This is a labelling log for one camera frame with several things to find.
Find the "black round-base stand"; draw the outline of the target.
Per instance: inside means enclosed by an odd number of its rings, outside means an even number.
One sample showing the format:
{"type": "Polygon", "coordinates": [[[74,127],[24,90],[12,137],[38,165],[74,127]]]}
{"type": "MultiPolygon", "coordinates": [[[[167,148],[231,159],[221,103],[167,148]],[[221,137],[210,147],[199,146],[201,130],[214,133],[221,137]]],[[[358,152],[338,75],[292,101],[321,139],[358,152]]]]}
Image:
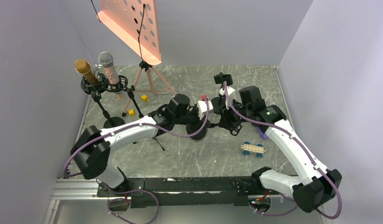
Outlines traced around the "black round-base stand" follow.
{"type": "Polygon", "coordinates": [[[186,132],[192,140],[201,140],[207,134],[207,128],[202,122],[186,125],[186,132]]]}
{"type": "Polygon", "coordinates": [[[211,102],[213,105],[213,111],[215,114],[220,114],[223,107],[226,107],[227,110],[230,109],[230,104],[233,102],[235,98],[235,89],[231,88],[230,85],[233,84],[233,79],[231,74],[223,74],[220,72],[218,75],[214,76],[214,81],[216,84],[220,84],[220,91],[217,97],[214,97],[211,102]],[[226,95],[225,95],[225,88],[224,88],[224,82],[227,83],[227,94],[229,100],[227,101],[226,95]]]}

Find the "purple microphone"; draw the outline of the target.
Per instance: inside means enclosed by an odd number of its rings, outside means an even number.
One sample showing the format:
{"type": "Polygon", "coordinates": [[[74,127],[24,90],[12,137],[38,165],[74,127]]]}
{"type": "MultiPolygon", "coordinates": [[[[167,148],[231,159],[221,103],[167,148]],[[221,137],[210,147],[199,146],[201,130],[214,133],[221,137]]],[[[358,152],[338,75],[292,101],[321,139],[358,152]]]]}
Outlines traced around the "purple microphone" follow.
{"type": "Polygon", "coordinates": [[[259,127],[256,127],[256,129],[257,129],[258,133],[260,134],[260,136],[261,136],[261,138],[262,138],[263,140],[268,139],[267,134],[264,133],[259,127]]]}

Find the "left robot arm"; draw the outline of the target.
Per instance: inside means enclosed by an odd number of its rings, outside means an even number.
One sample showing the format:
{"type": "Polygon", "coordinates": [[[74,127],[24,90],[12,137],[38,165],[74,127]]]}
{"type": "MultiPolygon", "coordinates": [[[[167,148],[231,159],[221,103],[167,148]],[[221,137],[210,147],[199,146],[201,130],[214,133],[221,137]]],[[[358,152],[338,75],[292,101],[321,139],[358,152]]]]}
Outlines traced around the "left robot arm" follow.
{"type": "Polygon", "coordinates": [[[97,179],[105,183],[114,195],[121,196],[129,189],[129,180],[119,168],[109,165],[111,152],[164,133],[176,135],[172,131],[175,125],[197,128],[186,135],[194,137],[204,130],[212,111],[213,105],[205,95],[191,106],[186,95],[177,94],[169,103],[137,121],[112,128],[86,128],[72,148],[70,159],[75,161],[85,179],[97,179]]]}

